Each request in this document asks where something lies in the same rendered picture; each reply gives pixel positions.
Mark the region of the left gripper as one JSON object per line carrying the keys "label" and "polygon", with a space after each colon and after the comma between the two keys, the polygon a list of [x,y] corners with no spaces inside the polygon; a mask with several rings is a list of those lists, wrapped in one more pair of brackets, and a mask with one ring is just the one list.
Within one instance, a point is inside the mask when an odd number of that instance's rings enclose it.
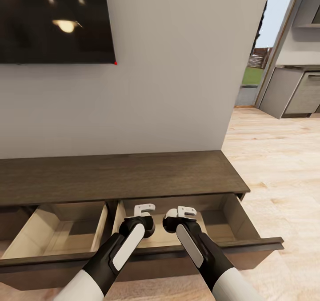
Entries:
{"label": "left gripper", "polygon": [[139,219],[143,222],[145,230],[152,230],[153,219],[152,216],[142,216]]}

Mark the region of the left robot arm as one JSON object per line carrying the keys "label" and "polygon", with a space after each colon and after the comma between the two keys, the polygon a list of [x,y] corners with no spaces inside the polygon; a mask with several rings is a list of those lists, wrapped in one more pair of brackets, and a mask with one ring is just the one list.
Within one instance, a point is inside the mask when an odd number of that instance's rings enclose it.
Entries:
{"label": "left robot arm", "polygon": [[154,204],[136,205],[134,216],[125,218],[119,233],[114,233],[66,285],[53,301],[103,301],[146,230],[152,230]]}

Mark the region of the pillar candle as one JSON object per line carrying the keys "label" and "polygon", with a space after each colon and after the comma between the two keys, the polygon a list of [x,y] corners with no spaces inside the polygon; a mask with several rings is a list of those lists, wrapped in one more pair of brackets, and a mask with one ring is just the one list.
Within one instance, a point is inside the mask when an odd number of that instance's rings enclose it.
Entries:
{"label": "pillar candle", "polygon": [[[177,216],[177,209],[170,209],[163,219],[166,219],[167,217],[176,217]],[[167,231],[166,226],[163,226],[165,231]]]}
{"label": "pillar candle", "polygon": [[[145,213],[142,213],[142,216],[150,216],[150,214],[148,212],[145,212]],[[153,222],[152,230],[146,230],[144,233],[144,238],[151,237],[155,231],[155,227],[156,227],[155,222]]]}

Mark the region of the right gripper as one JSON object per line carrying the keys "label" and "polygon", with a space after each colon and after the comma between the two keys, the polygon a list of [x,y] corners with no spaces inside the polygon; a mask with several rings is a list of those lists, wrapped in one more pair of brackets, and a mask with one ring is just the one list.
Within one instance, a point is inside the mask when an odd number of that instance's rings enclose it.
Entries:
{"label": "right gripper", "polygon": [[163,226],[166,226],[167,231],[175,232],[176,224],[180,219],[180,217],[167,217],[166,219],[163,219]]}

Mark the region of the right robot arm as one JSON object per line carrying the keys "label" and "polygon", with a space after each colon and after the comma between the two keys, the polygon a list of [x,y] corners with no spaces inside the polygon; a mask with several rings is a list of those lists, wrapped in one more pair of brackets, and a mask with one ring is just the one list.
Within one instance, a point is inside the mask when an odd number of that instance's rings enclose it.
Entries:
{"label": "right robot arm", "polygon": [[202,233],[193,207],[178,206],[176,217],[163,219],[167,231],[177,237],[204,278],[216,301],[266,301],[241,275],[218,244]]}

